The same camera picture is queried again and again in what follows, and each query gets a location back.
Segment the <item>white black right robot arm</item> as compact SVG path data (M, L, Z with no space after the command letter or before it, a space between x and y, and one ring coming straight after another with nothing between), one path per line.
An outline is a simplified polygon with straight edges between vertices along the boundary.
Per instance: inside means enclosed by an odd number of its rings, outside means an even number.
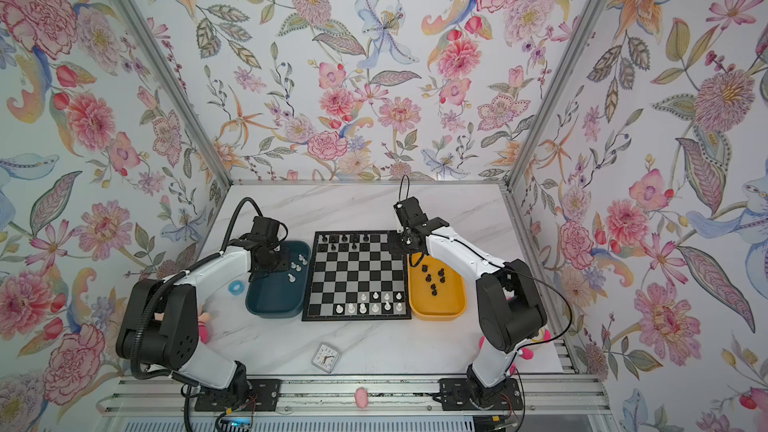
M535 278L520 259L503 261L463 238L448 222L428 217L415 197L393 206L400 228L391 236L394 250L430 256L475 283L477 315L484 343L468 366L465 401L488 410L513 383L510 369L524 348L548 323Z

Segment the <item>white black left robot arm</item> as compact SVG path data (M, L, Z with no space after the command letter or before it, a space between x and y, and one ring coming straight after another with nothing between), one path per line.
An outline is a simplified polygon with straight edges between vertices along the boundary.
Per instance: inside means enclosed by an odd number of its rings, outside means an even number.
M139 380L170 377L191 391L235 409L255 397L244 364L200 338L208 298L245 274L249 283L274 275L288 261L280 236L287 226L265 216L256 201L237 204L218 251L163 279L142 279L131 291L117 335L117 355Z

